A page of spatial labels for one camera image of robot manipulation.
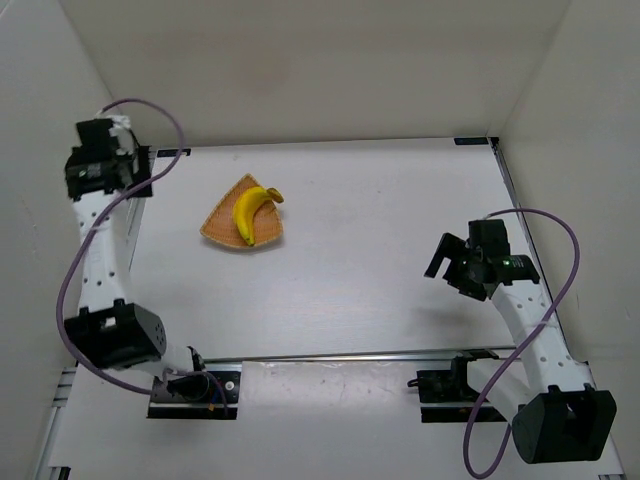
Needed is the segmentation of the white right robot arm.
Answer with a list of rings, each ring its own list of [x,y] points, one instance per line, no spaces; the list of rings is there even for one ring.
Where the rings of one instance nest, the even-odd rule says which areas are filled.
[[[595,387],[590,370],[570,355],[540,276],[526,255],[511,252],[500,219],[474,220],[461,239],[442,235],[425,272],[460,294],[490,301],[516,346],[525,377],[491,350],[458,353],[447,371],[419,372],[415,385],[425,403],[472,403],[477,417],[495,410],[507,421],[528,464],[598,460],[617,413],[612,394]]]

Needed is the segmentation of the yellow fake banana bunch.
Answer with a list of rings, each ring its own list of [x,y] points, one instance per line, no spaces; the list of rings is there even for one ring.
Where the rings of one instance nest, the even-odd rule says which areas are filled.
[[[284,197],[276,188],[260,186],[247,189],[235,202],[232,219],[245,243],[255,245],[254,216],[267,202],[283,203]]]

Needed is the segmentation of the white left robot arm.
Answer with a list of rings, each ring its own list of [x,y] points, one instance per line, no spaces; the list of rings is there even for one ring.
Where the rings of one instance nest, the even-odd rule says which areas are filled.
[[[77,311],[57,301],[66,346],[99,374],[134,369],[153,377],[201,371],[191,346],[175,346],[160,317],[134,299],[130,268],[141,214],[152,197],[152,156],[125,115],[77,123],[79,145],[65,164],[81,247],[65,279],[81,279]]]

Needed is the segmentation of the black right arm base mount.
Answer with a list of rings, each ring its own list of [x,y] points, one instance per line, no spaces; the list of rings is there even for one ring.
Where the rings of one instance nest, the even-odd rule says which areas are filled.
[[[469,363],[499,357],[491,350],[464,350],[457,353],[447,369],[418,370],[407,382],[419,395],[423,424],[467,423],[479,393],[467,382]]]

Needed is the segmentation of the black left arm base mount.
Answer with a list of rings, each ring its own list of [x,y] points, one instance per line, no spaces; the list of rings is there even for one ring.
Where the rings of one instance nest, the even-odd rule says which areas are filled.
[[[241,391],[240,364],[208,364],[207,369],[222,387],[202,375],[155,378],[147,408],[148,419],[236,420]]]

